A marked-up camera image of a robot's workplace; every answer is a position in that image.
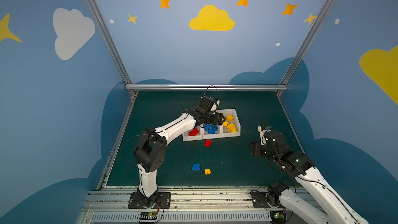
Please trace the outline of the red lego brick top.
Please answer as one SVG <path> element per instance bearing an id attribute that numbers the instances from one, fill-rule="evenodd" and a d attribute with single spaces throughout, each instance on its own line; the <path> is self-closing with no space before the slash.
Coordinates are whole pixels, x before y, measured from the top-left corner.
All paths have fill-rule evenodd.
<path id="1" fill-rule="evenodd" d="M 204 146 L 209 147 L 211 145 L 212 141 L 211 140 L 206 140 Z"/>

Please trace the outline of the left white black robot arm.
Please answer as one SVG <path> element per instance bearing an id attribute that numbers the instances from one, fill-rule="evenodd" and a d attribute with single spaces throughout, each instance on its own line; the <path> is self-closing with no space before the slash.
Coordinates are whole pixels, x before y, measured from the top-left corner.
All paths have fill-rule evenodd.
<path id="1" fill-rule="evenodd" d="M 194 109 L 188 108 L 177 119 L 142 132 L 134 149 L 134 157 L 139 172 L 137 197 L 144 208 L 152 208 L 159 203 L 157 170 L 164 161 L 167 146 L 199 125 L 222 125 L 225 117 L 217 112 L 219 104 L 215 97 L 202 96 Z"/>

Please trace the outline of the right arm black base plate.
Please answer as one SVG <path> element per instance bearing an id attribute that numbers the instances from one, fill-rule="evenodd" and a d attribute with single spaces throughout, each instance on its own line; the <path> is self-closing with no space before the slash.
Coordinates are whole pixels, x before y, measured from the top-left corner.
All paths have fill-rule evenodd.
<path id="1" fill-rule="evenodd" d="M 280 202 L 281 192 L 274 191 L 258 191 L 250 192 L 251 200 L 254 208 L 281 208 L 284 207 Z"/>

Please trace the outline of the long red lego brick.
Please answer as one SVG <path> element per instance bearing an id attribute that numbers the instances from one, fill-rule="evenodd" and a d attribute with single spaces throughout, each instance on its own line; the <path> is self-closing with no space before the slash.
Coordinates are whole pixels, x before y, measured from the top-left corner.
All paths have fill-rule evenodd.
<path id="1" fill-rule="evenodd" d="M 200 131 L 198 128 L 194 128 L 192 131 L 188 133 L 189 136 L 197 136 L 200 135 Z"/>

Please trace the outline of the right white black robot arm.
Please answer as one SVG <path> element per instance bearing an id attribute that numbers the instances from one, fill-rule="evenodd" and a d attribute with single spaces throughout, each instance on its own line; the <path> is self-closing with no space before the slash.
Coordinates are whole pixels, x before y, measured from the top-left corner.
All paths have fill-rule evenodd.
<path id="1" fill-rule="evenodd" d="M 300 198 L 281 181 L 268 187 L 266 192 L 251 191 L 255 208 L 289 209 L 308 224 L 368 223 L 341 198 L 306 154 L 290 149 L 281 132 L 272 130 L 269 125 L 260 125 L 258 131 L 260 141 L 250 144 L 252 154 L 274 162 L 303 186 L 322 209 Z"/>

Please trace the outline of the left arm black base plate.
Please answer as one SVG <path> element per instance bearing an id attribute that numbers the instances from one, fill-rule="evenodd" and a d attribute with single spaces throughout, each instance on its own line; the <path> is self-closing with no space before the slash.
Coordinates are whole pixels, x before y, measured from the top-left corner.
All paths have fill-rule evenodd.
<path id="1" fill-rule="evenodd" d="M 169 209 L 171 204 L 170 192 L 155 192 L 151 197 L 147 198 L 140 191 L 130 195 L 128 209 Z"/>

